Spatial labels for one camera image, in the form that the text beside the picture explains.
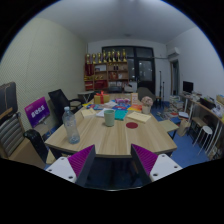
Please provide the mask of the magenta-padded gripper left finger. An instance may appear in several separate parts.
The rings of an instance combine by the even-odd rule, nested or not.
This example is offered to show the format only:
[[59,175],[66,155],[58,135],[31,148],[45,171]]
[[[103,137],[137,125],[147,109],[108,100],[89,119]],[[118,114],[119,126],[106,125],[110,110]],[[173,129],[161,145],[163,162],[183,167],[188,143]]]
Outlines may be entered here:
[[95,155],[95,146],[88,146],[69,157],[60,157],[47,169],[47,172],[84,186]]

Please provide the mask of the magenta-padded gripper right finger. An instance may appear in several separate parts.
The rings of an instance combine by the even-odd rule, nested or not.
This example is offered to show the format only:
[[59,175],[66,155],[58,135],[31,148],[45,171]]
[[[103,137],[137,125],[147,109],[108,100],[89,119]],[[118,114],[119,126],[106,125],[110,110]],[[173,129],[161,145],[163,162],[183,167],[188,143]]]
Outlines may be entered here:
[[141,146],[132,144],[131,155],[143,185],[166,177],[182,169],[166,154],[157,155]]

